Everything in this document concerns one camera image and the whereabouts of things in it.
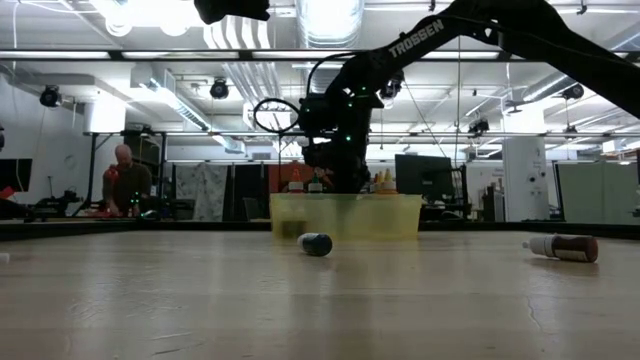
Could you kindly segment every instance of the wood grain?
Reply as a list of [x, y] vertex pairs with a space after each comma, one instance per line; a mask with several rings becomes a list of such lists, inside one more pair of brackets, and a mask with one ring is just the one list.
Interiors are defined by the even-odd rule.
[[0, 244], [2, 359], [638, 359], [640, 243], [597, 264], [523, 233], [350, 241], [309, 258], [268, 233], [136, 232]]

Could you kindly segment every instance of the computer monitor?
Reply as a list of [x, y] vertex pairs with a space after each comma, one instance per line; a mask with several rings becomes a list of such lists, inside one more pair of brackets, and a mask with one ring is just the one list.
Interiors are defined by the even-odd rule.
[[396, 188], [400, 194], [445, 200], [455, 195], [451, 170], [450, 158], [396, 155]]
[[29, 191], [33, 159], [0, 159], [0, 191], [10, 186], [13, 191]]

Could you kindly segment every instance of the translucent yellow container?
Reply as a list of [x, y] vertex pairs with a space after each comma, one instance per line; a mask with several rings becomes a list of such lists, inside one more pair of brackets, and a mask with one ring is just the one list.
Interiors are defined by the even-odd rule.
[[317, 232], [334, 240], [413, 240], [421, 204], [419, 195], [272, 194], [272, 232], [276, 239]]

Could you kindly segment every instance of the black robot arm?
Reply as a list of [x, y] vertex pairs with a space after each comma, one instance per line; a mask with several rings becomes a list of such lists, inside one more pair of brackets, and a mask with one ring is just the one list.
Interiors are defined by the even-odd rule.
[[[298, 122], [310, 138], [305, 162], [332, 170], [337, 192], [358, 192], [370, 178], [371, 111], [382, 107], [376, 93], [402, 68], [458, 36], [546, 62], [640, 117], [640, 102], [627, 90], [640, 81], [640, 69], [571, 31], [545, 0], [455, 0], [391, 44], [357, 53], [324, 94], [301, 100]], [[313, 143], [325, 133], [330, 142]]]

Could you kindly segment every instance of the man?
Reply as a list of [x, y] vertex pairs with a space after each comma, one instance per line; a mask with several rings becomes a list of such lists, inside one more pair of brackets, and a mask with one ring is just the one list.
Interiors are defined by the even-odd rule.
[[146, 166], [133, 162], [129, 146], [118, 145], [115, 153], [118, 161], [118, 165], [115, 166], [117, 174], [114, 175], [111, 170], [105, 172], [102, 179], [102, 196], [111, 214], [127, 216], [131, 210], [133, 216], [138, 216], [140, 215], [140, 205], [132, 204], [131, 198], [136, 192], [142, 199], [149, 197], [151, 172]]

